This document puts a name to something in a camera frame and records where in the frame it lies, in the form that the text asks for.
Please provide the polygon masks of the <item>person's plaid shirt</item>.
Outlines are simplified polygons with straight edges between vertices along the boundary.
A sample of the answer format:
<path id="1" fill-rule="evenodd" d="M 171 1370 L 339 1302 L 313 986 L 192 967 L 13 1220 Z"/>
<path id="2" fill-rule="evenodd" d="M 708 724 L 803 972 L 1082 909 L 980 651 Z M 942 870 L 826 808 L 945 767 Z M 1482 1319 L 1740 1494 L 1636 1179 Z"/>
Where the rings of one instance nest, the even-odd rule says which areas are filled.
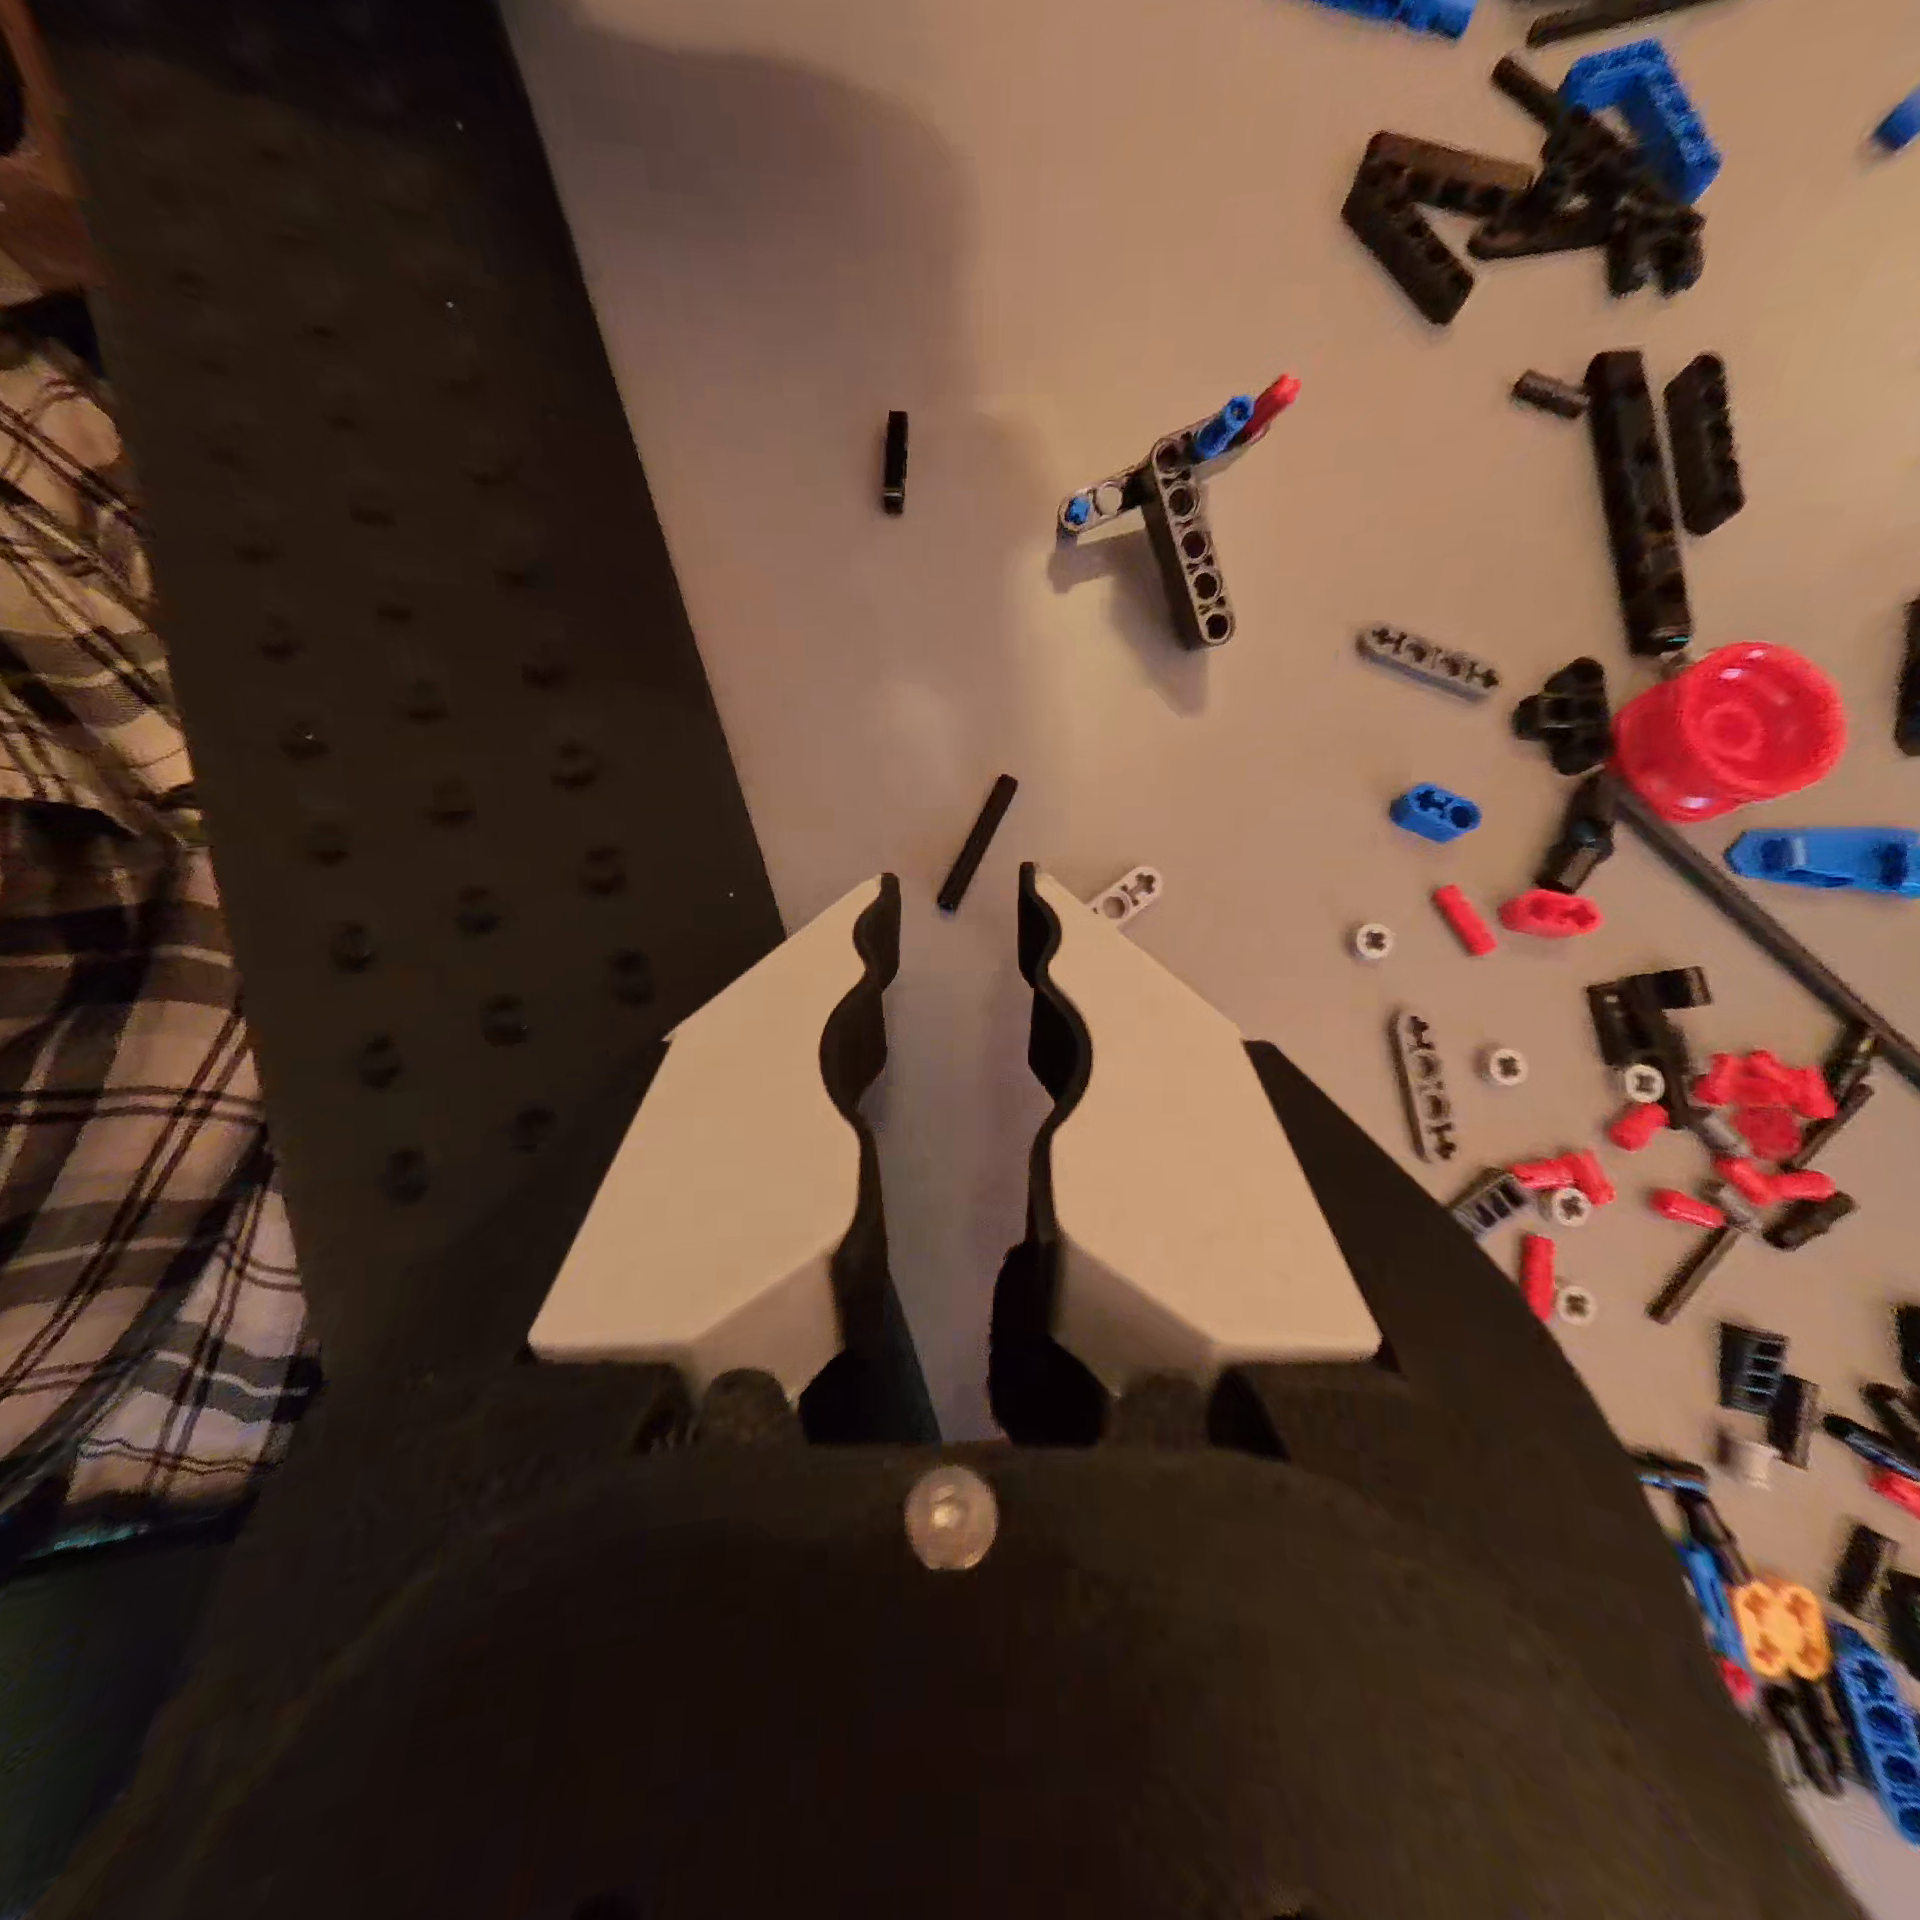
<path id="1" fill-rule="evenodd" d="M 321 1388 L 117 405 L 6 310 L 6 1558 L 245 1507 Z"/>

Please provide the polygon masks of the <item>black triangle connector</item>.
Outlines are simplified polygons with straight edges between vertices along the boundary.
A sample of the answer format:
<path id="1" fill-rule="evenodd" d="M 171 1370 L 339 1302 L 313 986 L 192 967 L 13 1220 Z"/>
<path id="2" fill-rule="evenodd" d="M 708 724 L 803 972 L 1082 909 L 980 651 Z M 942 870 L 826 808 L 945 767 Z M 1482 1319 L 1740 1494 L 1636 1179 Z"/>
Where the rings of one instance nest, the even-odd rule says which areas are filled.
<path id="1" fill-rule="evenodd" d="M 1605 665 L 1577 656 L 1511 715 L 1516 739 L 1539 746 L 1564 779 L 1595 774 L 1615 752 L 1615 705 Z"/>

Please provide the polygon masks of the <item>black thin axle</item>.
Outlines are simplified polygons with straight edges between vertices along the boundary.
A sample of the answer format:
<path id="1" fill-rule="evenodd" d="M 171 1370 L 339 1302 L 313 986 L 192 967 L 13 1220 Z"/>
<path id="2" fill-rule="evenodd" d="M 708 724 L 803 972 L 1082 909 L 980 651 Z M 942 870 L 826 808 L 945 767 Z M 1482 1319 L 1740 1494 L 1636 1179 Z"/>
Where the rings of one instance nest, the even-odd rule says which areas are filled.
<path id="1" fill-rule="evenodd" d="M 1784 969 L 1803 992 L 1838 1021 L 1850 1021 L 1879 1042 L 1879 1054 L 1899 1078 L 1917 1090 L 1917 1042 L 1903 1033 L 1879 1005 L 1868 1001 L 1852 985 L 1834 972 L 1811 949 L 1806 949 L 1785 925 L 1762 907 L 1738 881 L 1717 870 L 1703 852 L 1665 822 L 1634 790 L 1619 776 L 1607 774 L 1605 785 L 1615 792 L 1616 820 L 1667 868 L 1697 899 L 1711 907 L 1724 925 Z"/>
<path id="2" fill-rule="evenodd" d="M 1691 0 L 1572 3 L 1535 18 L 1527 27 L 1525 45 L 1539 50 L 1552 44 L 1611 33 L 1615 30 L 1624 30 L 1629 24 L 1660 20 L 1675 13 L 1691 13 L 1703 6 L 1716 6 L 1716 3 L 1691 3 Z"/>

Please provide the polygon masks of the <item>red wheel hub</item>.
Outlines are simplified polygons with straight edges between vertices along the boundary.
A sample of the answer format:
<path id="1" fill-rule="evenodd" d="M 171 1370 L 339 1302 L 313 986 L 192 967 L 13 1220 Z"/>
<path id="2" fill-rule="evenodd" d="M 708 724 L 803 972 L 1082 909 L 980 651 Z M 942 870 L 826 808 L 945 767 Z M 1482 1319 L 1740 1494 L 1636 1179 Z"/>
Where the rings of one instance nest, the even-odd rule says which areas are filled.
<path id="1" fill-rule="evenodd" d="M 1728 644 L 1616 715 L 1611 767 L 1671 825 L 1823 782 L 1850 741 L 1838 686 L 1780 644 Z"/>

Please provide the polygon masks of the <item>pile of small toy pins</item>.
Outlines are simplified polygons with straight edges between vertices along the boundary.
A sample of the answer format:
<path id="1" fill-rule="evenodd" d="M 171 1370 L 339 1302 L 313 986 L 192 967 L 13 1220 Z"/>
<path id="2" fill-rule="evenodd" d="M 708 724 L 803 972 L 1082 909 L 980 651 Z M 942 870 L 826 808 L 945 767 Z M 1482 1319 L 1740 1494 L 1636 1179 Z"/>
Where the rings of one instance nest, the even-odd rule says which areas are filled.
<path id="1" fill-rule="evenodd" d="M 1831 1069 L 1799 1066 L 1758 1048 L 1698 1066 L 1669 1015 L 1711 1001 L 1697 969 L 1641 972 L 1597 985 L 1591 1009 L 1619 1090 L 1605 1138 L 1642 1154 L 1671 1122 L 1701 1142 L 1711 1165 L 1697 1189 L 1648 1189 L 1650 1214 L 1701 1235 L 1656 1300 L 1669 1325 L 1735 1247 L 1803 1247 L 1856 1202 L 1814 1163 L 1872 1096 L 1879 1038 L 1846 1034 Z M 1891 1830 L 1915 1845 L 1915 1704 L 1899 1672 L 1915 1672 L 1915 1570 L 1899 1542 L 1856 1524 L 1826 1596 L 1757 1569 L 1714 1498 L 1714 1476 L 1767 1488 L 1776 1465 L 1803 1471 L 1816 1436 L 1846 1446 L 1868 1488 L 1915 1512 L 1915 1306 L 1896 1308 L 1909 1389 L 1878 1383 L 1884 1425 L 1831 1412 L 1821 1384 L 1791 1370 L 1785 1334 L 1723 1323 L 1716 1334 L 1716 1406 L 1747 1429 L 1716 1429 L 1716 1465 L 1634 1453 L 1636 1479 L 1669 1500 L 1671 1549 L 1730 1697 L 1757 1715 L 1788 1763 L 1788 1782 L 1841 1797 L 1857 1781 Z"/>

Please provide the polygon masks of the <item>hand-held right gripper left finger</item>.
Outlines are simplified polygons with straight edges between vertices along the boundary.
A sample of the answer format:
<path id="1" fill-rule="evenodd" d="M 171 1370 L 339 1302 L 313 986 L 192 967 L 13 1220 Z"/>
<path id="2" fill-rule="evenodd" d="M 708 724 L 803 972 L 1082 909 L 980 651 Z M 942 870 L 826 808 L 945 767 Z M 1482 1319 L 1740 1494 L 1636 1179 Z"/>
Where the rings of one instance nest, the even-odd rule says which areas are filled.
<path id="1" fill-rule="evenodd" d="M 802 1400 L 891 1331 L 878 1147 L 901 881 L 867 879 L 672 1027 L 528 1331 L 553 1364 L 635 1360 Z"/>

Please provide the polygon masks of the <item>grey desk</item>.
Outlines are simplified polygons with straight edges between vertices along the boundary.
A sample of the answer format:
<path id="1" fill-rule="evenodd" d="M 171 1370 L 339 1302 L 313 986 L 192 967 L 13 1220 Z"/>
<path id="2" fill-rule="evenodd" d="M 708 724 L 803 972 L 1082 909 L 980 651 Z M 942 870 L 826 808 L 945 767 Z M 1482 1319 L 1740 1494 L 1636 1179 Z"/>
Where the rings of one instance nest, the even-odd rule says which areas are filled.
<path id="1" fill-rule="evenodd" d="M 1621 837 L 1597 937 L 1469 958 L 1431 905 L 1529 882 L 1565 787 L 1511 708 L 1621 642 L 1588 433 L 1516 404 L 1641 348 L 1728 359 L 1747 506 L 1686 540 L 1698 649 L 1791 646 L 1850 743 L 1698 835 L 1915 827 L 1891 708 L 1915 598 L 1915 6 L 1705 6 L 1656 24 L 1724 165 L 1693 293 L 1611 300 L 1591 254 L 1476 269 L 1428 326 L 1342 222 L 1387 128 L 1536 159 L 1490 85 L 1529 6 L 1428 41 L 1320 6 L 508 6 L 568 222 L 783 922 L 902 886 L 875 1133 L 895 1284 L 942 1432 L 994 1432 L 988 1325 L 1045 1100 L 1014 958 L 1020 862 L 1284 1048 L 1437 1200 L 1605 1147 L 1588 985 L 1698 964 L 1693 1044 L 1811 1061 L 1837 1021 Z M 1199 477 L 1236 638 L 1180 646 L 1142 512 L 1060 501 L 1225 400 L 1301 399 Z M 908 505 L 878 501 L 891 411 Z M 1461 702 L 1359 659 L 1402 628 L 1489 662 Z M 937 892 L 1020 782 L 963 907 Z M 1428 844 L 1412 785 L 1482 805 Z M 1387 1039 L 1436 1031 L 1459 1154 L 1416 1159 Z"/>

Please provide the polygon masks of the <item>blue flat wing piece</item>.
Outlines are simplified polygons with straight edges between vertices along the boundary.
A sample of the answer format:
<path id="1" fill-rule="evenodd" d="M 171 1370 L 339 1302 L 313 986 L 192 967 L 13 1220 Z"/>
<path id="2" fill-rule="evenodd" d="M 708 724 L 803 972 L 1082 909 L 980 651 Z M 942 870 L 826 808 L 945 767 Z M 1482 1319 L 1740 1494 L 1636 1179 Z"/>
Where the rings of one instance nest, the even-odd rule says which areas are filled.
<path id="1" fill-rule="evenodd" d="M 1749 881 L 1917 899 L 1917 832 L 1902 827 L 1749 829 L 1723 852 Z"/>

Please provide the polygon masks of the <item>black long beam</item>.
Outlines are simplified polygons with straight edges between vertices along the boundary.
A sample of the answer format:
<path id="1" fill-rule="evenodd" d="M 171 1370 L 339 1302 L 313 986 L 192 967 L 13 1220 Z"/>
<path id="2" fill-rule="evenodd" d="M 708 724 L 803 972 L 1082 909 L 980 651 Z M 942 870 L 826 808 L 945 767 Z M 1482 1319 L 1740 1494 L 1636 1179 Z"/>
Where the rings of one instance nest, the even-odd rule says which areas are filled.
<path id="1" fill-rule="evenodd" d="M 1693 617 L 1646 358 L 1597 352 L 1585 389 L 1626 644 L 1641 659 L 1665 662 L 1691 646 Z"/>

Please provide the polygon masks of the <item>heap of crossed black beams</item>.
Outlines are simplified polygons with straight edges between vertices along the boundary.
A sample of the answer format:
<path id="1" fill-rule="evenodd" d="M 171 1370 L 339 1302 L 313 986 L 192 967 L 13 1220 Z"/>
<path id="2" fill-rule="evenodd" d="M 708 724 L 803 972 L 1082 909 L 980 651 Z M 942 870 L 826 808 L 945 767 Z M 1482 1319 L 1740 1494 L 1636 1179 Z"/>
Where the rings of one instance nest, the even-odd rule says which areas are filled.
<path id="1" fill-rule="evenodd" d="M 1516 55 L 1494 85 L 1547 130 L 1531 185 L 1468 242 L 1476 261 L 1597 252 L 1607 290 L 1624 300 L 1648 285 L 1665 296 L 1693 290 L 1705 270 L 1705 220 L 1675 196 L 1646 149 L 1591 109 L 1560 99 Z"/>

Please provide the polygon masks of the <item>grey thin beam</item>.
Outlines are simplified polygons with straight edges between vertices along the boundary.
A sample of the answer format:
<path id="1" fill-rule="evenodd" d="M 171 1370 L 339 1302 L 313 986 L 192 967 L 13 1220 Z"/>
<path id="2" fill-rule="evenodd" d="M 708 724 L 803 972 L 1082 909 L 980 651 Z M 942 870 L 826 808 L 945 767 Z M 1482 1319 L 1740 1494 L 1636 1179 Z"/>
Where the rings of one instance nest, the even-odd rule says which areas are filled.
<path id="1" fill-rule="evenodd" d="M 1459 1154 L 1457 1118 L 1434 1024 L 1402 1005 L 1387 1021 L 1387 1039 L 1416 1159 L 1453 1165 Z"/>
<path id="2" fill-rule="evenodd" d="M 1363 628 L 1357 635 L 1357 653 L 1408 683 L 1461 702 L 1489 702 L 1504 691 L 1504 676 L 1489 662 L 1402 628 Z"/>

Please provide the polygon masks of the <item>black short axle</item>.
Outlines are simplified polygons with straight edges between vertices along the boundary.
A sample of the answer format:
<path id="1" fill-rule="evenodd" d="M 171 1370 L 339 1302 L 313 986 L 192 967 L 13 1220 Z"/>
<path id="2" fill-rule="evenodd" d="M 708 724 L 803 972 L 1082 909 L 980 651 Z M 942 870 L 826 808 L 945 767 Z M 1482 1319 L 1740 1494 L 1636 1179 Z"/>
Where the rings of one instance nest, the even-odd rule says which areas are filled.
<path id="1" fill-rule="evenodd" d="M 942 915 L 950 917 L 963 907 L 1006 814 L 1019 798 L 1019 790 L 1020 782 L 1014 774 L 1000 774 L 989 787 L 989 793 L 983 802 L 980 814 L 972 819 L 972 825 L 937 892 L 937 909 Z"/>

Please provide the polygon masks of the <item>black wide angled beam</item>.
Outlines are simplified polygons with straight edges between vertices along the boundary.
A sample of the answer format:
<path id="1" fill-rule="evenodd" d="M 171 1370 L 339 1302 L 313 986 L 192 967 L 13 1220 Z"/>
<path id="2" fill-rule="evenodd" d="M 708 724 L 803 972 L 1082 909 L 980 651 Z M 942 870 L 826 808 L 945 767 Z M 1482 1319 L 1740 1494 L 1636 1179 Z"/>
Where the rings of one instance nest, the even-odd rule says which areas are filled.
<path id="1" fill-rule="evenodd" d="M 1434 226 L 1434 212 L 1499 222 L 1531 183 L 1529 165 L 1382 128 L 1363 147 L 1342 222 L 1416 314 L 1447 329 L 1476 275 Z"/>

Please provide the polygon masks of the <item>black round connector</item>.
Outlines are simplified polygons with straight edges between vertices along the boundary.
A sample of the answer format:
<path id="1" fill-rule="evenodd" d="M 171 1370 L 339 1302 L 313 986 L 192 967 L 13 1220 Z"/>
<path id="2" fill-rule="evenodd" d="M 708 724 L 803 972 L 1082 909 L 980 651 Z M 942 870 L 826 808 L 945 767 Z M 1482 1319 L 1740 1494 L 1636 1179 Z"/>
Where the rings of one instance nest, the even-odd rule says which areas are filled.
<path id="1" fill-rule="evenodd" d="M 1583 895 L 1616 852 L 1619 790 L 1610 773 L 1585 779 L 1560 816 L 1558 832 L 1535 870 L 1535 886 L 1557 895 Z"/>

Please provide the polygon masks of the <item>black studless beam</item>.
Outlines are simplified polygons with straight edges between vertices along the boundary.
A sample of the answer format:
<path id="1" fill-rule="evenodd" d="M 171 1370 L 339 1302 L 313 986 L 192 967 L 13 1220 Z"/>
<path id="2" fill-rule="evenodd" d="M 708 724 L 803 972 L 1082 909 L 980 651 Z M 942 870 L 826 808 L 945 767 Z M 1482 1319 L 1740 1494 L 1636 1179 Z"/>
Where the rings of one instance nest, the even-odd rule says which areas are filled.
<path id="1" fill-rule="evenodd" d="M 1142 523 L 1165 589 L 1173 635 L 1189 651 L 1236 638 L 1236 606 L 1219 560 L 1195 430 L 1159 440 L 1142 463 Z"/>

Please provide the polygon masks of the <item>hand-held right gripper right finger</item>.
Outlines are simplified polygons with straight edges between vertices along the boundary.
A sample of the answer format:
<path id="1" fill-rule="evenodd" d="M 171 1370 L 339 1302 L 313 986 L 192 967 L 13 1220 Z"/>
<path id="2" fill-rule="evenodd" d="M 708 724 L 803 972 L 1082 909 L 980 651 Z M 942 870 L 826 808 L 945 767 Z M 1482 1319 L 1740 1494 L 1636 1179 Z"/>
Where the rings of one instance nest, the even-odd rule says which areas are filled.
<path id="1" fill-rule="evenodd" d="M 994 1412 L 1106 1412 L 1148 1377 L 1361 1364 L 1379 1325 L 1261 1081 L 1265 1051 L 1035 862 L 1027 1066 L 1047 1096 L 997 1282 Z"/>

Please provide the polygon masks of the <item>blue angled beam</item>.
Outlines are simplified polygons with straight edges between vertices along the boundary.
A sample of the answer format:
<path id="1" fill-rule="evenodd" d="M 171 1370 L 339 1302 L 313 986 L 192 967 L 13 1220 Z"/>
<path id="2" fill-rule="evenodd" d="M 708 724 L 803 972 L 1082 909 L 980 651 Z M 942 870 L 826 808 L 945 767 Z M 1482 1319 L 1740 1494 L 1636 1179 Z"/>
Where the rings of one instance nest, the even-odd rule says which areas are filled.
<path id="1" fill-rule="evenodd" d="M 1634 137 L 1639 165 L 1669 197 L 1697 205 L 1716 183 L 1723 155 L 1663 41 L 1629 41 L 1577 58 L 1558 96 L 1593 117 L 1616 113 Z"/>

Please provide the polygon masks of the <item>black short beam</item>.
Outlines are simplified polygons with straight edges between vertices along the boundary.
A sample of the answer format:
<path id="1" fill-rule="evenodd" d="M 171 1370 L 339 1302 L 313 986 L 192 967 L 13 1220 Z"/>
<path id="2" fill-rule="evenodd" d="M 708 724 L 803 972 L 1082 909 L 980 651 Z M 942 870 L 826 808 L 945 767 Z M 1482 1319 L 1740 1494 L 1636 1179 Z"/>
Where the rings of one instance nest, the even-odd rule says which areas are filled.
<path id="1" fill-rule="evenodd" d="M 1667 382 L 1663 404 L 1680 513 L 1691 536 L 1705 538 L 1745 512 L 1724 358 L 1697 354 Z"/>

